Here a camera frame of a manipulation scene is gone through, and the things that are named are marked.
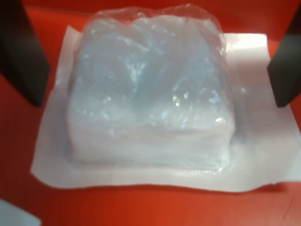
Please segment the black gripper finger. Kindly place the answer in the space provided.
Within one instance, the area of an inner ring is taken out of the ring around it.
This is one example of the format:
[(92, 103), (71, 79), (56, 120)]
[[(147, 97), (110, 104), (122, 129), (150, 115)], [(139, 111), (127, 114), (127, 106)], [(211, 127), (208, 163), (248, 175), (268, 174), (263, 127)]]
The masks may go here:
[(290, 19), (283, 20), (283, 9), (274, 15), (269, 36), (279, 45), (267, 71), (277, 107), (287, 106), (301, 93), (301, 6)]
[(42, 106), (50, 63), (19, 0), (0, 2), (0, 72), (28, 102)]

